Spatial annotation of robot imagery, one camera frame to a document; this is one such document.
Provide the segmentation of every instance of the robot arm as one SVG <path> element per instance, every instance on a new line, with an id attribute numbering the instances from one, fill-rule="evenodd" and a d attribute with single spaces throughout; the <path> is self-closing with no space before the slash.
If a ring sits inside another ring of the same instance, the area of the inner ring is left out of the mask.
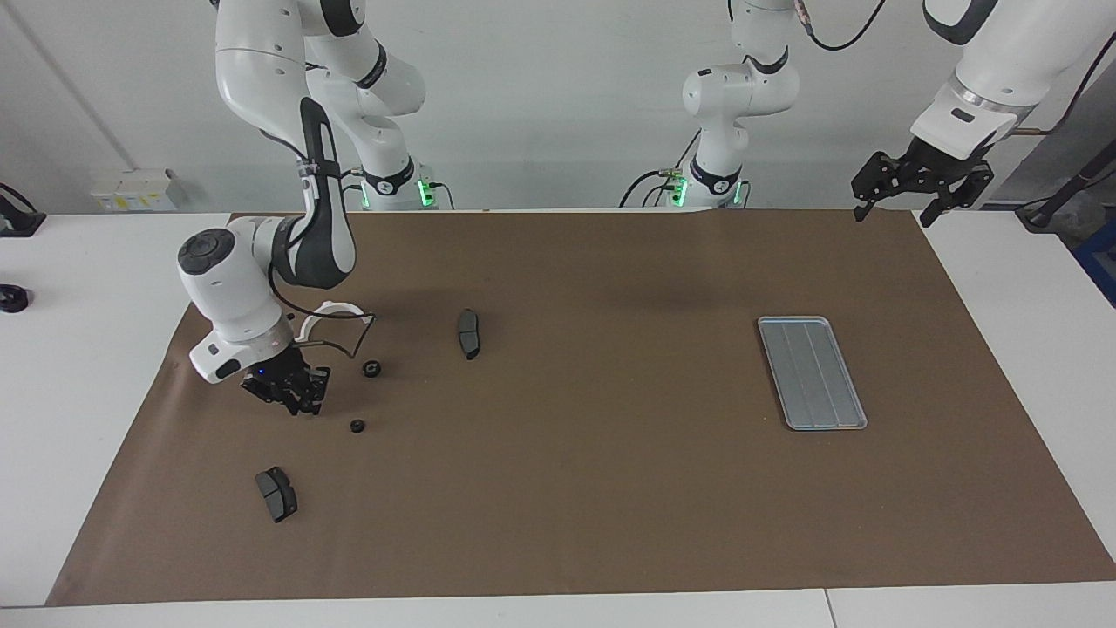
<path id="1" fill-rule="evenodd" d="M 425 96 L 417 71 L 364 28 L 363 12 L 363 2 L 349 0 L 223 0 L 218 7 L 219 91 L 237 115 L 294 152 L 306 213 L 240 218 L 182 245 L 179 274 L 213 323 L 190 358 L 211 384 L 249 369 L 241 386 L 292 415 L 317 414 L 328 370 L 302 360 L 270 274 L 328 289 L 356 262 L 330 115 L 357 145 L 365 180 L 391 178 L 400 163 L 413 162 L 398 127 L 383 116 L 416 110 Z M 330 64 L 315 74 L 336 77 L 315 83 L 318 98 L 307 83 L 307 41 Z M 402 183 L 417 180 L 411 170 Z M 402 183 L 379 192 L 396 206 L 427 204 L 417 184 L 407 193 Z"/>
<path id="2" fill-rule="evenodd" d="M 907 152 L 877 152 L 853 180 L 864 220 L 903 192 L 936 194 L 922 215 L 971 206 L 993 177 L 984 155 L 1011 134 L 1116 21 L 1116 2 L 1095 0 L 924 0 L 931 29 L 964 56 L 911 127 Z"/>
<path id="3" fill-rule="evenodd" d="M 732 6 L 732 38 L 744 61 L 695 71 L 683 88 L 686 110 L 701 123 L 698 154 L 685 172 L 685 205 L 728 203 L 748 148 L 740 119 L 787 110 L 798 98 L 798 71 L 787 46 L 792 0 L 733 0 Z"/>

